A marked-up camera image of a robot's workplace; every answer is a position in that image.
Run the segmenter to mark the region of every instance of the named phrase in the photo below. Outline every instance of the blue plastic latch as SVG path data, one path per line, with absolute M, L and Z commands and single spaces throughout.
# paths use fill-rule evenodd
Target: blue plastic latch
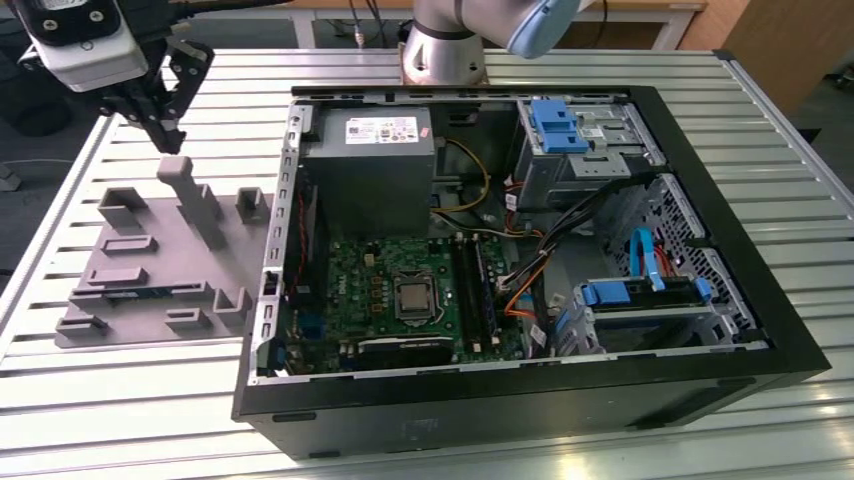
M 658 273 L 658 261 L 655 260 L 655 245 L 653 243 L 653 232 L 646 227 L 635 228 L 629 242 L 629 272 L 633 277 L 643 275 L 641 272 L 641 257 L 638 256 L 638 244 L 641 244 L 641 255 L 643 255 L 643 270 L 653 282 L 653 291 L 665 290 L 665 281 Z
M 593 284 L 599 297 L 599 303 L 614 305 L 615 303 L 630 303 L 629 290 L 623 282 L 599 282 Z
M 585 285 L 582 287 L 582 297 L 585 297 L 585 305 L 595 305 L 599 303 L 599 297 L 597 297 L 597 291 L 593 286 Z
M 575 128 L 577 117 L 563 100 L 531 100 L 531 125 L 543 137 L 543 152 L 585 153 L 590 148 Z
M 709 281 L 704 277 L 698 277 L 694 279 L 694 286 L 704 302 L 709 303 L 712 301 L 712 285 L 709 285 Z

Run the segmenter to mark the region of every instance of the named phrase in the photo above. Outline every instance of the power supply label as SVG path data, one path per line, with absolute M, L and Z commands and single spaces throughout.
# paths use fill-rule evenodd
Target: power supply label
M 347 120 L 346 143 L 418 143 L 415 117 L 365 117 Z

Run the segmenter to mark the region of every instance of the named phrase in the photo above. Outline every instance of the connector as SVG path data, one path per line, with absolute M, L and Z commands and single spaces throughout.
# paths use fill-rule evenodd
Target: connector
M 362 33 L 362 30 L 359 29 L 359 25 L 354 27 L 353 37 L 357 40 L 357 45 L 359 46 L 359 50 L 362 50 L 365 48 L 365 33 Z

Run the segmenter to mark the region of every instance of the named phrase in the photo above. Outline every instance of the sticker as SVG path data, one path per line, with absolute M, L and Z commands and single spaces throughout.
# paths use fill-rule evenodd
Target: sticker
M 347 120 L 346 143 L 418 143 L 415 117 L 366 117 Z
M 106 293 L 104 296 L 107 298 L 139 298 L 139 294 L 136 292 L 110 292 Z
M 605 138 L 605 132 L 599 127 L 582 127 L 582 137 L 585 138 Z
M 506 194 L 505 195 L 505 203 L 507 204 L 507 210 L 510 210 L 511 212 L 517 211 L 517 196 L 513 194 Z
M 531 325 L 531 338 L 539 343 L 541 347 L 546 346 L 546 332 L 543 332 L 543 329 L 539 328 L 537 324 Z

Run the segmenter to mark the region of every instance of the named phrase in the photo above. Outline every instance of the cpu socket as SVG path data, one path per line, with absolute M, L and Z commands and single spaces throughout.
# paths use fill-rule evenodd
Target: cpu socket
M 394 277 L 395 318 L 421 327 L 435 318 L 434 278 L 430 271 L 401 271 Z

